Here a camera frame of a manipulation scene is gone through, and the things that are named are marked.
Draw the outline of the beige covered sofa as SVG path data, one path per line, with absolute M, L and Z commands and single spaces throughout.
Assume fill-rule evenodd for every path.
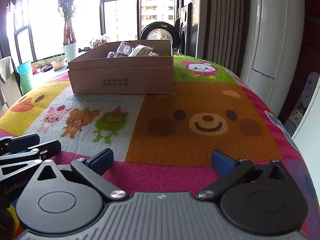
M 3 115 L 21 96 L 21 78 L 12 57 L 0 60 L 0 115 Z

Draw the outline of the colourful cartoon play mat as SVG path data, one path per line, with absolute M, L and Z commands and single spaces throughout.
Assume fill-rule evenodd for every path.
M 319 204 L 291 135 L 265 103 L 220 65 L 176 55 L 174 93 L 73 93 L 68 74 L 35 88 L 1 116 L 1 136 L 37 133 L 58 140 L 57 164 L 110 148 L 105 178 L 128 193 L 189 191 L 217 180 L 210 155 L 221 150 L 256 164 L 279 159 L 309 206 L 303 232 L 319 239 Z

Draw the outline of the teal plastic bucket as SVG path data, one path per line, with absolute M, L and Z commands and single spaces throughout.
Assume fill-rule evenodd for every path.
M 26 61 L 23 64 L 20 64 L 17 67 L 17 70 L 20 74 L 21 78 L 21 91 L 23 94 L 26 94 L 30 90 L 32 90 L 32 79 L 33 79 L 33 69 L 31 66 L 31 61 Z

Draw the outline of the low bowl planter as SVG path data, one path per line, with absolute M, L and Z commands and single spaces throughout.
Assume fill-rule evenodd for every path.
M 59 70 L 63 67 L 66 66 L 66 59 L 65 58 L 61 58 L 61 59 L 58 59 L 58 60 L 55 60 L 53 62 L 51 62 L 51 65 L 53 67 L 54 70 Z

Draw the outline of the brown cardboard box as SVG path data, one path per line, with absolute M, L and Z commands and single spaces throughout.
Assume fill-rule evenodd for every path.
M 111 57 L 120 42 L 102 44 L 69 62 L 74 94 L 172 94 L 174 58 L 169 40 L 136 40 L 154 56 Z

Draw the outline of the pink flower pot plant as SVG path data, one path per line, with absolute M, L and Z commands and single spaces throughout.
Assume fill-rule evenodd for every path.
M 106 35 L 101 35 L 99 37 L 95 37 L 95 38 L 91 39 L 89 44 L 90 44 L 91 48 L 96 48 L 102 44 L 109 42 L 109 41 L 110 41 L 109 37 L 107 37 Z

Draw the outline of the clear wrapped bread pack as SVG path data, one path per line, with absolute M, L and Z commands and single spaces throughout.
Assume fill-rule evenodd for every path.
M 123 41 L 116 51 L 110 51 L 106 55 L 107 58 L 140 56 L 158 56 L 158 54 L 153 51 L 153 47 Z

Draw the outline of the white air conditioner cabinet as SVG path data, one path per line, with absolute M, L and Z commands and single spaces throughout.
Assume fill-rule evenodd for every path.
M 279 115 L 298 62 L 305 0 L 245 0 L 245 13 L 240 78 Z

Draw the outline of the round washing machine door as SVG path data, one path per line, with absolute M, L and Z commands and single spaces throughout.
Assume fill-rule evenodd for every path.
M 143 28 L 140 40 L 169 40 L 175 53 L 179 52 L 181 39 L 176 28 L 167 22 L 153 22 Z

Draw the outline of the tall plant white pot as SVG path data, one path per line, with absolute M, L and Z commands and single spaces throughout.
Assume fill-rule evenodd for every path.
M 72 17 L 75 12 L 74 0 L 57 0 L 58 11 L 64 19 L 63 29 L 63 51 L 67 62 L 72 61 L 78 56 L 76 38 L 72 26 Z

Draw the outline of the black washing machine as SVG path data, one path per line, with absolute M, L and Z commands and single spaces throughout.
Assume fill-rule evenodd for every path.
M 176 29 L 180 35 L 180 52 L 196 56 L 200 0 L 176 0 Z

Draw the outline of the grey curtain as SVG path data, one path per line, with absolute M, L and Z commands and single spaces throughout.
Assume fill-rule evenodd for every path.
M 248 9 L 249 0 L 200 0 L 196 57 L 240 74 Z

